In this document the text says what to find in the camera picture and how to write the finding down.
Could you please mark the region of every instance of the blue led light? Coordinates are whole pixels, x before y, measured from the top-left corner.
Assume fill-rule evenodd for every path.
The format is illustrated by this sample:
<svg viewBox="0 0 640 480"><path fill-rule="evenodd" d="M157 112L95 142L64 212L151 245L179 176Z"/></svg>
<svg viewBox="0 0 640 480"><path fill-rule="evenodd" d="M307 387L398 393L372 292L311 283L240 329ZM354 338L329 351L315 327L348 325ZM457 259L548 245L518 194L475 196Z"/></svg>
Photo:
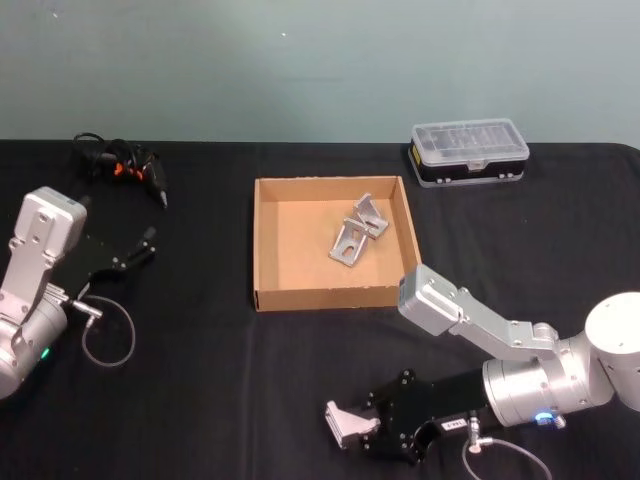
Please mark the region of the blue led light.
<svg viewBox="0 0 640 480"><path fill-rule="evenodd" d="M553 423L553 414L549 412L540 412L534 417L534 420L538 425L549 425Z"/></svg>

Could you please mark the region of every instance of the black table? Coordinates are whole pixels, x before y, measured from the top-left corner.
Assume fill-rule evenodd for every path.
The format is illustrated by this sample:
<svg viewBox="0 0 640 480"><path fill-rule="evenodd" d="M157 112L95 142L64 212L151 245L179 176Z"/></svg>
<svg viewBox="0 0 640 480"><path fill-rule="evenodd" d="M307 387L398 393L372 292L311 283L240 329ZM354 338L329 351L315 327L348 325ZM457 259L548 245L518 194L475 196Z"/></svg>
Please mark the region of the black table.
<svg viewBox="0 0 640 480"><path fill-rule="evenodd" d="M340 451L328 400L350 405L406 367L436 379L487 356L433 338L393 309L257 314L251 303L255 177L404 177L423 261L508 318L578 333L600 300L640 289L640 154L622 145L531 145L518 183L423 190L401 145L157 143L170 182L162 212L136 186L91 188L68 170L68 142L0 142L0 240L41 185L93 204L87 231L120 248L159 230L158 256L116 287L138 346L116 371L90 364L71 327L0 404L0 478L467 479L462 437L426 464ZM8 260L3 250L2 267ZM632 479L640 414L617 399L569 415L562 431L499 433L557 479ZM486 479L541 478L495 447Z"/></svg>

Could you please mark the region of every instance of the gray cable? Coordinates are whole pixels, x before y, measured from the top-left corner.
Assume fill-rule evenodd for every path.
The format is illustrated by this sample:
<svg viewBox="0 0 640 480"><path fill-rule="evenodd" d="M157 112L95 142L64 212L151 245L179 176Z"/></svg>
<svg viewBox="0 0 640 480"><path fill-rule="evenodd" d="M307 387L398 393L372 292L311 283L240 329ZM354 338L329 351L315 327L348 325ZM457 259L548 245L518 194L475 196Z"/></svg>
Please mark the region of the gray cable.
<svg viewBox="0 0 640 480"><path fill-rule="evenodd" d="M518 453L521 453L522 455L529 457L531 460L533 460L540 466L545 476L547 477L547 480L553 480L553 476L551 475L551 470L549 470L549 467L547 467L542 460L536 457L529 450L526 450L521 446L516 445L515 443L507 442L506 440L500 440L499 438L492 438L491 443L489 443L489 445L502 445L503 447L510 448L512 450L515 450ZM473 470L471 470L471 467L469 466L469 461L467 460L468 447L469 447L469 440L464 442L464 445L462 446L462 463L464 463L464 467L467 469L467 472L469 472L469 475L471 475L474 478L474 480L482 480L479 476L475 474Z"/></svg>
<svg viewBox="0 0 640 480"><path fill-rule="evenodd" d="M101 297L99 295L85 295L83 299L96 300L98 302L106 302L113 305L118 310L120 310L124 314L127 321L129 322L129 327L131 328L131 347L129 347L129 352L124 356L124 358L122 358L122 360L118 360L117 362L103 362L101 360L98 360L96 357L93 356L93 354L87 348L87 333L89 333L89 330L91 330L91 326L94 323L93 321L90 320L87 322L87 325L84 327L84 332L82 332L82 351L84 352L84 354L87 356L89 360L91 360L93 363L101 367L113 368L113 367L119 367L120 365L123 365L124 363L127 362L127 360L131 358L131 355L133 355L133 351L136 349L136 327L133 324L133 319L131 318L131 315L129 315L129 312L127 312L127 310L122 305L120 305L115 300L111 300L110 298Z"/></svg>

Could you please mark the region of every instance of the label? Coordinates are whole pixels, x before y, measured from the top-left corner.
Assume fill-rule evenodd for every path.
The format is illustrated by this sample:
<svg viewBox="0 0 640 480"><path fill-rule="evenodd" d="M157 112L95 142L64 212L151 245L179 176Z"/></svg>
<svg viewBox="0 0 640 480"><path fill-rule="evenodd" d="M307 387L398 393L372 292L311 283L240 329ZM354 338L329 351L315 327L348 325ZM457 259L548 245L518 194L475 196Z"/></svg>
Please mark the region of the label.
<svg viewBox="0 0 640 480"><path fill-rule="evenodd" d="M462 428L467 426L467 421L464 418L459 418L457 420L451 420L450 422L441 423L440 426L445 431L455 430L456 428Z"/></svg>
<svg viewBox="0 0 640 480"><path fill-rule="evenodd" d="M415 160L416 165L420 166L422 159L420 158L420 154L418 153L418 149L415 144L411 145L411 153L413 154L413 159Z"/></svg>

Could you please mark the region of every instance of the plastic storage box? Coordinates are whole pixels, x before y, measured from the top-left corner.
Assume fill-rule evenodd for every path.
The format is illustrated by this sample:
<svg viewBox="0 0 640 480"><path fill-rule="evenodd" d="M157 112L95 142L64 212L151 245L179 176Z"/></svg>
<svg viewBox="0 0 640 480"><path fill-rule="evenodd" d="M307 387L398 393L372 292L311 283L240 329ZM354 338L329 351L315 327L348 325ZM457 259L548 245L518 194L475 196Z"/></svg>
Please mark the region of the plastic storage box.
<svg viewBox="0 0 640 480"><path fill-rule="evenodd" d="M423 187L522 178L529 147L506 118L413 127L409 158Z"/></svg>

